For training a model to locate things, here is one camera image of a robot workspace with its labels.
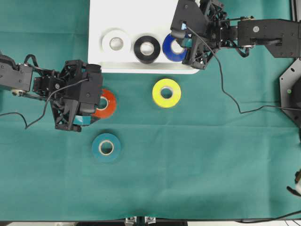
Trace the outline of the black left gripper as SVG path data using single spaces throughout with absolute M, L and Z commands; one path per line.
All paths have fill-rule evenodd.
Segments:
M 52 110 L 55 129 L 81 132 L 82 126 L 89 126 L 99 120 L 92 114 L 82 115 L 79 112 L 79 86 L 87 81 L 82 79 L 87 64 L 81 60 L 66 61 L 61 71 L 32 65 L 33 71 L 39 74 L 34 79 L 32 91 L 45 99 L 42 115 L 32 124 L 44 117 L 48 105 Z

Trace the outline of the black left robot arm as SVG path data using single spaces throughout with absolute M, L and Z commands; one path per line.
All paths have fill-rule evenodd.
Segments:
M 22 64 L 0 56 L 0 88 L 14 96 L 45 101 L 59 130 L 81 132 L 83 126 L 101 118 L 98 110 L 102 85 L 100 65 L 69 60 L 56 71 L 39 67 L 32 54 Z

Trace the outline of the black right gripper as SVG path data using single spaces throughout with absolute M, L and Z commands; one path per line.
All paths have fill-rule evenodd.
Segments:
M 214 53 L 222 48 L 238 49 L 230 34 L 233 31 L 224 4 L 218 0 L 201 0 L 197 4 L 207 17 L 209 24 L 205 34 L 197 34 L 191 28 L 186 34 L 190 39 L 183 39 L 181 47 L 187 49 L 182 64 L 194 69 L 204 70 L 214 57 Z

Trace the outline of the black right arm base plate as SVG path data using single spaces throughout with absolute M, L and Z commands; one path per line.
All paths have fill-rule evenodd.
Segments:
M 280 101 L 282 108 L 297 109 L 282 110 L 294 124 L 301 128 L 301 59 L 295 60 L 279 77 Z

